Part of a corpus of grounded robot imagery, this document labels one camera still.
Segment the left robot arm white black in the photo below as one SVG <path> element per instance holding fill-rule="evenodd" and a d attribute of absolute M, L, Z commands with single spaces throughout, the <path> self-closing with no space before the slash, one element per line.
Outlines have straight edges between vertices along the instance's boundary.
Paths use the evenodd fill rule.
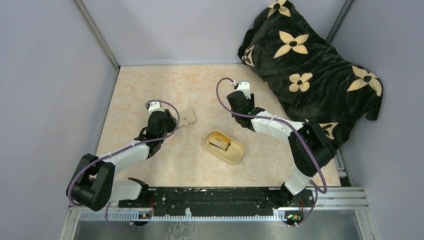
<path fill-rule="evenodd" d="M 113 202 L 131 201 L 138 207 L 149 203 L 147 185 L 136 178 L 117 181 L 115 176 L 136 163 L 154 156 L 166 138 L 178 128 L 180 117 L 173 117 L 168 109 L 150 113 L 147 126 L 128 146 L 112 153 L 96 156 L 83 155 L 66 188 L 69 202 L 99 211 Z"/>

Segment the gold VIP card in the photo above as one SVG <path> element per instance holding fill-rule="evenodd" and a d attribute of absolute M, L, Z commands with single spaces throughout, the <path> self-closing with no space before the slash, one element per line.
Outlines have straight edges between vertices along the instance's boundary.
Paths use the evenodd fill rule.
<path fill-rule="evenodd" d="M 226 151 L 231 144 L 231 139 L 221 133 L 213 132 L 208 138 L 208 143 L 223 151 Z"/>

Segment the beige oval tray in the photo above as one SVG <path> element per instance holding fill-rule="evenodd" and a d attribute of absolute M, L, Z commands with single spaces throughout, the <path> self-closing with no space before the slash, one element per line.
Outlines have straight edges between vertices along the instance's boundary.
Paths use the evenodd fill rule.
<path fill-rule="evenodd" d="M 231 165 L 238 164 L 246 152 L 245 146 L 240 141 L 218 129 L 206 134 L 203 145 L 207 151 Z"/>

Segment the black floral blanket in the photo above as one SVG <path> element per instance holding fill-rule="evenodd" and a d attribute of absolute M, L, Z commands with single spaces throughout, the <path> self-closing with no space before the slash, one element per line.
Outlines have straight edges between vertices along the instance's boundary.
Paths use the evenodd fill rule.
<path fill-rule="evenodd" d="M 384 87 L 345 60 L 288 0 L 266 7 L 246 32 L 238 57 L 277 97 L 288 118 L 315 122 L 338 149 L 356 122 L 378 119 Z"/>

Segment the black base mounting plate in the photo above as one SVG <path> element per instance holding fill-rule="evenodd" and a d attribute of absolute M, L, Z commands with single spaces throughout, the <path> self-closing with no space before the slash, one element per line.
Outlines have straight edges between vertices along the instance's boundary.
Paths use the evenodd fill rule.
<path fill-rule="evenodd" d="M 289 196 L 280 187 L 150 187 L 120 208 L 148 208 L 155 217 L 268 217 L 283 207 L 311 207 L 311 190 Z"/>

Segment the aluminium frame rail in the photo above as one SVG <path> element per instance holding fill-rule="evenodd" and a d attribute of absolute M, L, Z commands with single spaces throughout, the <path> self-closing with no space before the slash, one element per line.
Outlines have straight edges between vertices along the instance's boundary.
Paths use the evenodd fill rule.
<path fill-rule="evenodd" d="M 308 187 L 292 201 L 278 187 L 150 187 L 140 199 L 122 200 L 99 211 L 71 206 L 73 220 L 132 222 L 294 221 L 309 211 L 365 210 L 369 207 L 360 187 L 330 187 L 317 193 Z"/>

